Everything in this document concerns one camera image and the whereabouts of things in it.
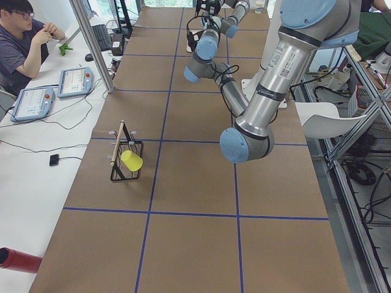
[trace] chair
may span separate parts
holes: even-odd
[[[3,90],[2,87],[0,87],[0,106],[2,107],[2,109],[0,108],[0,120],[4,118],[5,110],[7,110],[14,104],[16,98],[16,96],[9,92],[6,92],[5,90]]]
[[[367,115],[341,118],[331,103],[295,103],[306,137],[327,139],[345,134]]]

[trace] green object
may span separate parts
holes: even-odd
[[[59,47],[59,49],[60,49],[61,56],[65,56],[65,50],[73,50],[73,48],[69,47],[67,43],[62,44]]]
[[[359,29],[353,47],[363,60],[374,59],[391,41],[391,14],[362,12]]]

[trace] white table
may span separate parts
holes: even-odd
[[[103,20],[93,17],[91,24]],[[66,31],[70,36],[77,30],[78,24],[72,24]],[[37,79],[28,84],[28,88],[41,85],[58,84],[63,69],[88,66],[92,69],[95,81],[100,78],[95,62],[86,62],[84,56],[89,49],[82,33],[79,33],[69,44],[65,56],[60,55],[57,44],[41,66]],[[103,52],[106,65],[111,63],[111,52]],[[25,125],[14,125],[0,128],[0,140],[30,148],[34,151],[52,150],[73,145],[87,145],[104,103],[106,89],[99,82],[95,90],[87,97],[92,110],[87,118],[77,127],[65,130],[57,124],[36,121]],[[55,113],[82,97],[59,99],[53,102],[51,114]],[[81,121],[89,111],[90,105],[80,101],[58,114],[45,118],[45,121],[56,121],[71,128]],[[10,115],[6,115],[0,126],[13,125]],[[47,153],[32,153],[21,148],[0,142],[0,247],[43,256],[60,212],[80,165],[79,159],[64,159],[59,165],[50,167],[49,157],[59,154],[60,157],[82,158],[86,147],[79,146]],[[35,274],[0,270],[0,292],[26,293],[29,291]]]

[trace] red cylinder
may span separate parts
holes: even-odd
[[[0,268],[37,273],[42,258],[6,247],[0,248]]]

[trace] black hair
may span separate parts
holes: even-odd
[[[0,0],[0,10],[4,9],[9,13],[21,12],[31,13],[34,12],[30,2],[28,0]]]

